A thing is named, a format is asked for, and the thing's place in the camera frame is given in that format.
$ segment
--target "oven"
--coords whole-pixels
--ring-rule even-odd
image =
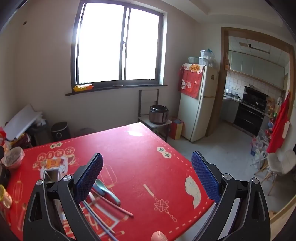
[[[267,98],[268,95],[258,90],[255,90],[247,86],[244,87],[244,95],[242,97],[242,102],[249,106],[252,106],[253,108],[261,112],[265,111]]]
[[[240,103],[234,124],[257,136],[260,130],[264,114],[244,103]]]

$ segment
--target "kitchen cabinet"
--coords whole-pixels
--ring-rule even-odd
[[[241,72],[242,71],[242,53],[232,52],[230,69]]]
[[[253,75],[253,61],[253,56],[248,54],[242,55],[242,73]]]
[[[285,69],[271,63],[272,68],[272,76],[273,76],[273,84],[281,89],[284,89],[284,75],[285,75]]]
[[[261,58],[253,58],[253,75],[256,78],[267,80],[269,79],[268,73],[268,61],[261,59]]]
[[[232,51],[228,51],[228,60],[229,60],[229,66],[231,66]]]
[[[268,82],[270,85],[284,89],[284,68],[252,55],[229,51],[230,70]]]
[[[232,99],[224,99],[222,101],[222,108],[220,112],[220,118],[230,123],[234,123],[235,116],[237,115],[237,109],[239,102]]]

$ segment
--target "refrigerator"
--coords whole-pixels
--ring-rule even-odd
[[[217,91],[218,71],[204,65],[195,65],[194,68],[192,66],[183,65],[178,119],[184,122],[181,135],[194,142],[205,136]],[[194,96],[191,94],[193,91],[190,92],[190,89],[186,88],[192,87],[192,84],[199,86]]]

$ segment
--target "bright window pane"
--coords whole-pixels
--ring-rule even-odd
[[[158,16],[131,9],[126,55],[127,80],[154,80]]]
[[[118,80],[124,6],[88,3],[80,30],[79,83]]]

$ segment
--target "rice cooker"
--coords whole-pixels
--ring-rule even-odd
[[[149,120],[156,125],[165,124],[168,121],[168,108],[162,105],[153,105],[150,107]]]

